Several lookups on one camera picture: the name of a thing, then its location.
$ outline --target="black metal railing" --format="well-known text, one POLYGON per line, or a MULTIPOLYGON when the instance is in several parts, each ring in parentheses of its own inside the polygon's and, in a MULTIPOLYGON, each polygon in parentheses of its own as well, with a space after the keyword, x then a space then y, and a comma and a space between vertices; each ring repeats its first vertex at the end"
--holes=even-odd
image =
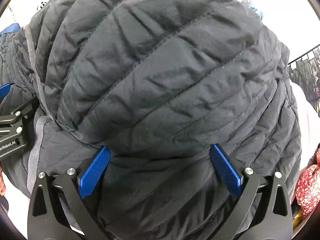
POLYGON ((320 44, 290 62, 287 69, 320 116, 320 44))

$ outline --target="metal bracket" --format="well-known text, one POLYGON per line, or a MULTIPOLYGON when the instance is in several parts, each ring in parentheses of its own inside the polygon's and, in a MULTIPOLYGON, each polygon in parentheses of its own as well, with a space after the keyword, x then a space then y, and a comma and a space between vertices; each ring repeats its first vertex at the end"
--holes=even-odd
POLYGON ((0 161, 27 146, 23 123, 34 116, 38 107, 38 99, 32 98, 11 115, 0 116, 0 161))
MULTIPOLYGON (((216 148, 218 148, 220 152, 225 154, 219 145, 213 147, 215 148, 213 151, 216 151, 216 148)), ((212 157, 211 160, 216 168, 218 168, 217 165, 219 166, 219 174, 224 169, 225 174, 232 174, 232 172, 228 171, 230 166, 233 170, 239 170, 239 167, 234 167, 230 163, 223 164, 219 158, 212 157)), ((236 239, 238 240, 291 240, 291 206, 282 174, 277 171, 273 176, 265 176, 257 174, 253 169, 247 167, 243 170, 243 175, 242 194, 236 206, 233 208, 228 219, 209 239, 232 240, 237 237, 236 239), (236 234, 248 215, 257 193, 262 193, 262 197, 253 221, 247 231, 237 236, 236 234)), ((235 180, 235 176, 223 176, 221 178, 227 184, 228 189, 230 185, 237 186, 237 184, 232 182, 232 180, 235 180)))
POLYGON ((78 194, 77 176, 74 168, 56 177, 49 177, 45 172, 38 175, 28 213, 29 240, 113 240, 95 216, 88 211, 78 194), (58 192, 65 195, 85 237, 70 228, 58 192))

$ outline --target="person's hand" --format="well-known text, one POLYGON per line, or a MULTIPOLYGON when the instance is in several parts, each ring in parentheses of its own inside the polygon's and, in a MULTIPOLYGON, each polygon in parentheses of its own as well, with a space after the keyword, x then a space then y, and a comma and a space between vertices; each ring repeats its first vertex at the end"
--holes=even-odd
POLYGON ((7 188, 5 187, 4 182, 3 182, 2 167, 0 164, 0 195, 3 196, 5 194, 6 190, 7 190, 7 188))

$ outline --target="silver screw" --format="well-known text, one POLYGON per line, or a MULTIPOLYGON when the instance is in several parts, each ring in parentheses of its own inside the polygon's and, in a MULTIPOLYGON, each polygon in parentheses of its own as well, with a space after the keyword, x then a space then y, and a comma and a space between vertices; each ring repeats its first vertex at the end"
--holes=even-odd
POLYGON ((68 175, 73 175, 76 173, 76 169, 75 168, 70 168, 69 170, 67 170, 67 174, 68 175))
POLYGON ((281 174, 281 172, 279 172, 279 171, 276 171, 276 172, 275 172, 275 176, 276 176, 278 179, 281 179, 281 178, 282 178, 282 174, 281 174))
POLYGON ((38 175, 39 179, 43 179, 44 176, 45 176, 45 173, 43 171, 40 172, 39 175, 38 175))
POLYGON ((252 174, 253 174, 253 169, 251 169, 250 167, 248 167, 248 168, 245 168, 245 169, 244 169, 244 172, 245 172, 246 174, 248 174, 248 175, 252 175, 252 174))
POLYGON ((19 126, 19 127, 16 129, 16 132, 17 132, 17 133, 21 133, 21 132, 22 132, 22 127, 19 126))

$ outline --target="blue gripper pad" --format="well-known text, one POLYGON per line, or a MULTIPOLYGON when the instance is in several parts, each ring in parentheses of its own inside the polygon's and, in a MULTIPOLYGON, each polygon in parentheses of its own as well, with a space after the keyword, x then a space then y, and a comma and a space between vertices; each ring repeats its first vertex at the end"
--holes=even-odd
POLYGON ((212 145, 210 159, 230 194, 240 197, 242 194, 243 175, 238 171, 237 167, 234 167, 230 158, 218 144, 212 145))
POLYGON ((4 98, 10 91, 11 85, 6 84, 2 87, 0 87, 0 98, 4 98))
POLYGON ((79 178, 78 193, 82 199, 92 194, 94 187, 97 185, 102 173, 110 161, 110 151, 108 147, 100 148, 100 151, 93 157, 93 161, 88 169, 79 178))

